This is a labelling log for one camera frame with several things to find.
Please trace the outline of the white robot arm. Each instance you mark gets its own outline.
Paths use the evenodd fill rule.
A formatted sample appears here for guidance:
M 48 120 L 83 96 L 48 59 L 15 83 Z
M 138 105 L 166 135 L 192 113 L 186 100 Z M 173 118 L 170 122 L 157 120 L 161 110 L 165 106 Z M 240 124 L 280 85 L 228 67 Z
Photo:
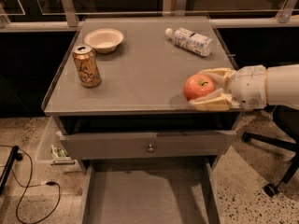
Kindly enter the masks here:
M 299 109 L 299 65 L 265 68 L 262 65 L 206 69 L 193 85 L 207 92 L 188 98 L 200 111 L 263 109 L 267 105 L 285 105 Z

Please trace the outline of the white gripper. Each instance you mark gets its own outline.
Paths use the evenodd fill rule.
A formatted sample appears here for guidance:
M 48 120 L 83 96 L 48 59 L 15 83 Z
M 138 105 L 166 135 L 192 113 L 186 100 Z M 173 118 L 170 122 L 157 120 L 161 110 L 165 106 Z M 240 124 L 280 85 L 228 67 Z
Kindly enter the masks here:
M 210 77 L 217 89 L 207 96 L 190 100 L 194 109 L 228 111 L 238 105 L 244 110 L 266 107 L 264 66 L 245 66 L 237 71 L 221 67 L 201 70 L 200 74 Z

